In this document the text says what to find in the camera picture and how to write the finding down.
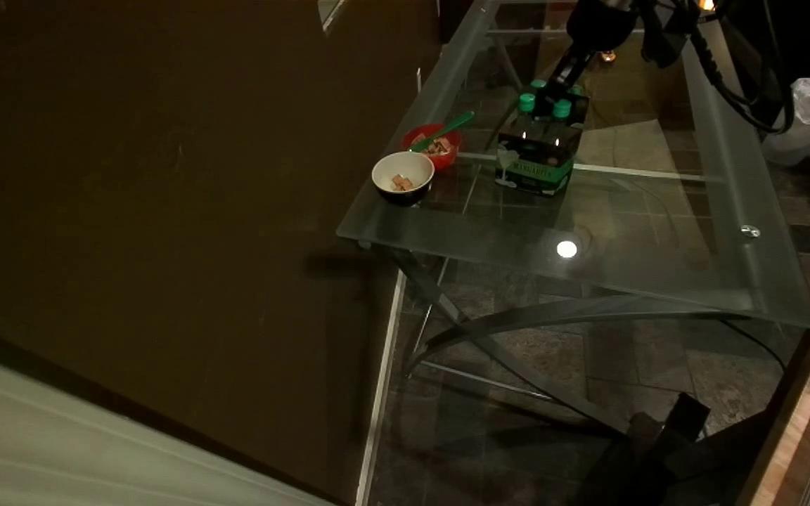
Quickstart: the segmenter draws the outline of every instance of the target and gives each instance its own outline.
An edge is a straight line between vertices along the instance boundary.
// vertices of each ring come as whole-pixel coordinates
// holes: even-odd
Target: red object
[[[405,150],[410,143],[421,142],[421,137],[430,137],[438,129],[443,129],[443,125],[421,125],[421,128],[410,129],[405,136]],[[457,166],[459,150],[461,150],[461,142],[464,142],[459,133],[451,133],[451,136],[443,136],[443,137],[451,143],[451,152],[433,156],[430,152],[433,147],[429,150],[429,159],[433,160],[436,173],[444,173],[444,170]]]

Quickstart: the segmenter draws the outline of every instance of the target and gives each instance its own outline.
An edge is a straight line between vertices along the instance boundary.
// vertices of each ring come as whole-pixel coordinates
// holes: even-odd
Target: metal table frame
[[[500,36],[509,36],[513,31],[493,28],[499,7],[506,4],[545,4],[545,0],[479,0],[459,33],[454,36],[454,46],[444,52],[438,69],[426,87],[426,97],[419,97],[417,107],[402,119],[399,133],[395,137],[402,137],[405,129],[414,125],[426,125],[429,119],[443,119],[459,91],[459,81],[466,77],[472,66],[472,48],[479,36],[493,36],[493,46],[499,48],[499,57],[503,59],[503,69],[514,87],[523,87],[509,52],[500,46]],[[514,31],[514,33],[537,33],[537,36],[562,36],[562,31]],[[717,26],[703,28],[717,66],[724,69],[724,77],[738,84],[727,40]],[[461,309],[443,293],[443,288],[429,275],[419,261],[407,250],[395,250],[385,246],[362,246],[375,247],[385,258],[391,258],[407,281],[417,288],[417,293],[436,308],[454,327],[430,340],[419,340],[414,345],[407,368],[429,364],[436,351],[451,348],[457,344],[471,344],[482,354],[486,354],[493,364],[514,374],[526,389],[493,383],[466,371],[436,367],[444,374],[479,379],[483,385],[496,389],[513,389],[523,390],[534,400],[549,400],[568,406],[571,410],[594,420],[597,424],[625,434],[627,423],[617,420],[614,413],[603,410],[600,406],[573,398],[568,389],[562,389],[558,379],[544,378],[541,371],[523,367],[519,358],[513,358],[506,348],[500,348],[493,336],[528,329],[528,327],[561,327],[561,324],[583,324],[583,320],[651,320],[651,317],[710,317],[710,320],[735,320],[735,317],[762,317],[774,320],[774,316],[781,316],[787,301],[777,298],[777,291],[800,293],[803,301],[810,303],[803,275],[781,272],[781,264],[758,261],[758,254],[767,247],[774,257],[796,257],[790,247],[790,236],[786,232],[780,205],[774,199],[745,199],[745,194],[758,194],[762,189],[774,189],[767,178],[767,166],[760,152],[758,133],[731,114],[729,105],[710,87],[703,74],[699,71],[699,59],[693,52],[683,53],[687,69],[687,87],[693,101],[693,115],[699,128],[699,143],[703,147],[700,159],[707,166],[703,178],[693,180],[710,180],[710,204],[714,222],[731,222],[729,227],[717,227],[717,250],[721,257],[744,257],[752,291],[741,293],[752,298],[749,316],[729,316],[711,308],[700,308],[694,301],[666,301],[666,298],[646,298],[646,295],[597,295],[597,298],[580,298],[580,301],[561,301],[561,303],[541,303],[528,309],[513,309],[500,316],[486,316],[479,320],[466,320]],[[609,166],[578,166],[578,173],[623,173]],[[780,354],[790,354],[794,348],[772,348],[767,344],[760,344],[762,348]]]

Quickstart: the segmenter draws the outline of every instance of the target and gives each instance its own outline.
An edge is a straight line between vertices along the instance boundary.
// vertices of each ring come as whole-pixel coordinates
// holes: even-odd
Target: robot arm
[[[749,107],[760,100],[745,100],[735,91],[729,91],[721,80],[717,66],[711,63],[711,53],[707,48],[707,40],[699,33],[700,14],[694,4],[676,0],[676,12],[666,24],[656,14],[656,0],[578,0],[571,18],[568,18],[568,36],[571,48],[558,63],[555,74],[549,77],[545,87],[537,91],[534,115],[549,115],[551,107],[573,87],[573,81],[583,77],[583,71],[590,66],[590,59],[603,52],[614,52],[625,46],[631,31],[637,28],[637,19],[645,26],[645,59],[666,69],[680,57],[680,48],[687,40],[700,57],[707,80],[721,91],[721,97],[752,125],[760,129],[774,129],[772,125],[758,122]],[[774,133],[781,133],[790,128],[794,119],[794,101],[790,101],[790,81],[781,77],[781,59],[780,59],[780,42],[774,33],[772,19],[772,0],[762,0],[762,14],[767,19],[767,36],[762,42],[765,63],[774,69],[777,80],[781,81],[781,100],[786,100],[786,125]]]

